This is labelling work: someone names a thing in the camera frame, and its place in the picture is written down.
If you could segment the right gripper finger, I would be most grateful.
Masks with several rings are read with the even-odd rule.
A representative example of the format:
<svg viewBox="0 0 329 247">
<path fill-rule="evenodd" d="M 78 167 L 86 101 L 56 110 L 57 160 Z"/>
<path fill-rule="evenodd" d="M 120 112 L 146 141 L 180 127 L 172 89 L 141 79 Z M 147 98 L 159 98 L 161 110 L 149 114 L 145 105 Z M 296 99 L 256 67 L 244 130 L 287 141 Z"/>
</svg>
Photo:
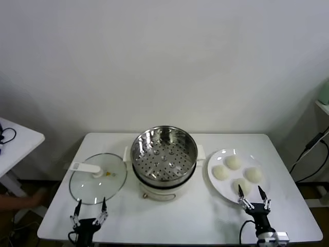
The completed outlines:
<svg viewBox="0 0 329 247">
<path fill-rule="evenodd" d="M 271 203 L 271 200 L 268 199 L 265 191 L 260 187 L 258 186 L 258 189 L 259 189 L 259 193 L 260 193 L 260 196 L 263 200 L 263 204 L 264 204 L 264 209 L 265 210 L 270 210 L 270 203 Z"/>
<path fill-rule="evenodd" d="M 242 206 L 244 210 L 253 209 L 253 205 L 245 198 L 243 190 L 240 185 L 238 185 L 238 189 L 239 189 L 239 199 L 238 199 L 239 205 Z"/>
</svg>

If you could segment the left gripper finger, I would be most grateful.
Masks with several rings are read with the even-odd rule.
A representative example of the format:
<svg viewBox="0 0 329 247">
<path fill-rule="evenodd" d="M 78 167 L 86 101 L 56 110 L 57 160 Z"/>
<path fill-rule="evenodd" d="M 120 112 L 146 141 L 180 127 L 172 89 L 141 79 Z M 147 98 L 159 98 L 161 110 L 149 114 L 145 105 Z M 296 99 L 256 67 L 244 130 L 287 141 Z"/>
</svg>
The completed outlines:
<svg viewBox="0 0 329 247">
<path fill-rule="evenodd" d="M 74 214 L 70 216 L 73 228 L 80 226 L 79 213 L 82 205 L 82 200 L 79 200 L 78 205 L 75 207 Z"/>
<path fill-rule="evenodd" d="M 102 201 L 101 213 L 93 221 L 93 225 L 99 225 L 99 226 L 101 226 L 105 222 L 105 220 L 107 219 L 107 217 L 108 217 L 108 212 L 107 212 L 107 206 L 106 206 L 106 199 L 104 197 L 103 198 L 103 201 Z"/>
</svg>

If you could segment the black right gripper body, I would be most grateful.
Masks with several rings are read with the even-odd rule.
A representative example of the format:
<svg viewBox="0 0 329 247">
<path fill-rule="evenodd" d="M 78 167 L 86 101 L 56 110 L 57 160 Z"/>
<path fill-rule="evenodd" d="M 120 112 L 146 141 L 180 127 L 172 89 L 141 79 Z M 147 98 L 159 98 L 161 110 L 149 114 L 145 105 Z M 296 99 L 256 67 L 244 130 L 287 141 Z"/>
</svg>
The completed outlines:
<svg viewBox="0 0 329 247">
<path fill-rule="evenodd" d="M 254 219 L 256 233 L 273 232 L 269 220 L 267 218 L 270 210 L 265 209 L 264 204 L 252 203 L 252 207 L 246 207 L 246 214 L 250 215 Z"/>
</svg>

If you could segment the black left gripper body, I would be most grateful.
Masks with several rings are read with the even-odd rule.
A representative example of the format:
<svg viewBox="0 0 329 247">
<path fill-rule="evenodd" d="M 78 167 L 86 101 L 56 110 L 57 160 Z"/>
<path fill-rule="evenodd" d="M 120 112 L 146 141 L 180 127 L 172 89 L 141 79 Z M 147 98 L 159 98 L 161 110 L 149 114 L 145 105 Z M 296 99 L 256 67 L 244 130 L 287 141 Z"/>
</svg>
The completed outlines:
<svg viewBox="0 0 329 247">
<path fill-rule="evenodd" d="M 80 225 L 74 228 L 77 239 L 75 246 L 92 246 L 94 233 L 101 228 L 100 224 L 93 224 L 95 218 L 82 219 Z"/>
</svg>

